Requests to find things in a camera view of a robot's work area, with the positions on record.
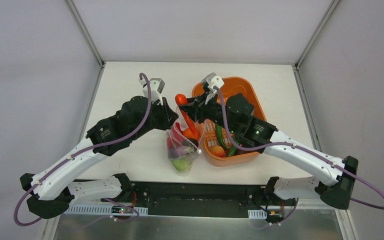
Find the red toy chili pepper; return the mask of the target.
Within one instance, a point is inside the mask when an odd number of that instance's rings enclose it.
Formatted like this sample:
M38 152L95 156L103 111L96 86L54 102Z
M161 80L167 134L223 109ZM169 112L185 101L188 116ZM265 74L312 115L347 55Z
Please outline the red toy chili pepper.
M167 132L166 146L168 150L183 145L183 135L180 128L180 123L176 122L174 126Z

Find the orange toy tangerine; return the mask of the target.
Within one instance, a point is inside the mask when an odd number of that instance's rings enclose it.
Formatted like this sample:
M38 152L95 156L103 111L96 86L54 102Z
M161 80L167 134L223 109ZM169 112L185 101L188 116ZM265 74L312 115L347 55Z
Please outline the orange toy tangerine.
M191 139L197 139L197 135L194 131L192 131L190 128L186 128L185 130L182 131L182 135L186 138L191 138Z

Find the clear pink zip top bag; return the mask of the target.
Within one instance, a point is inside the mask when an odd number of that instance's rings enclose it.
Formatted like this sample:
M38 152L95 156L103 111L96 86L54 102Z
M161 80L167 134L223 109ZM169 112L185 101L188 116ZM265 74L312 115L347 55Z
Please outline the clear pink zip top bag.
M178 122L180 124L181 131L184 131L186 128L188 128L188 126L187 126L187 124L186 124L186 122L184 120L184 117L182 116L182 113L181 113L181 111L178 108L175 110L175 112L178 114L178 119L174 122L174 124L171 126L171 128L175 125L175 123ZM187 159L191 159L191 160L195 161L198 157L200 157L202 155L202 152L204 150L204 138L205 138L205 135L206 135L205 125L203 123L196 123L195 127L198 130L198 132L199 132L199 139L198 140L194 140L193 138L186 138L186 137L184 137L182 135L182 138L183 138L182 145L183 146L190 146L190 147L194 148L195 151L193 153L188 154L188 155L184 155L184 156L182 156L180 158L187 158ZM167 141L167 133L168 133L169 130L165 131L165 133L166 133L166 141ZM178 172L178 171L176 171L176 173L178 175L180 175L180 176L185 176L185 175L188 174L188 172L181 173L181 172Z

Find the purple toy eggplant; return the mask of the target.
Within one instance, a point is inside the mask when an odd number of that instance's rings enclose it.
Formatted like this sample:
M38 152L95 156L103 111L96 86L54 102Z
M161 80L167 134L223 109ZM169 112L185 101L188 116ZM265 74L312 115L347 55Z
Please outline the purple toy eggplant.
M179 146L175 146L175 147L172 147L168 150L168 158L169 159L178 159L178 158L181 158L183 156L186 156L186 155L189 155L191 153L193 153L195 151L195 149L193 147L190 147L190 146L185 146L185 145L179 145Z

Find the green toy cabbage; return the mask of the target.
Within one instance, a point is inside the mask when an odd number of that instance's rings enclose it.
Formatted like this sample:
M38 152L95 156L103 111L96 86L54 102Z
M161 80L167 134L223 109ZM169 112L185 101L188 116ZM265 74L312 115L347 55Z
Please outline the green toy cabbage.
M191 170L193 165L193 160L185 157L181 157L179 159L174 159L171 161L174 169L179 173L187 173Z

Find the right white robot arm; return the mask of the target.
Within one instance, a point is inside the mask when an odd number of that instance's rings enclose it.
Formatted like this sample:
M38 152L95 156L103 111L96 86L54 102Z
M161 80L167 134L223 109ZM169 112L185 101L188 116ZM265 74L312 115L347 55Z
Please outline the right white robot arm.
M284 160L309 173L310 177L271 177L264 190L264 200L276 205L292 198L320 198L340 210L349 208L359 161L352 157L326 155L287 136L276 126L255 117L255 107L238 93L225 101L225 111L215 98L207 94L188 98L179 106L194 122L210 120L234 134L243 148L259 147L258 153Z

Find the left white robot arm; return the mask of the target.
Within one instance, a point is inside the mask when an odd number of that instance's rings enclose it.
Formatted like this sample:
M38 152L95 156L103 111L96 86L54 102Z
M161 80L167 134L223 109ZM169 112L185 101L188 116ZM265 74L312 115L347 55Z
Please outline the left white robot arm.
M178 117L166 98L148 104L144 96L133 97L114 115L98 121L71 152L47 170L20 177L22 188L30 194L28 210L42 219L51 219L83 202L129 201L133 185L125 173L84 182L77 178L149 131L170 129Z

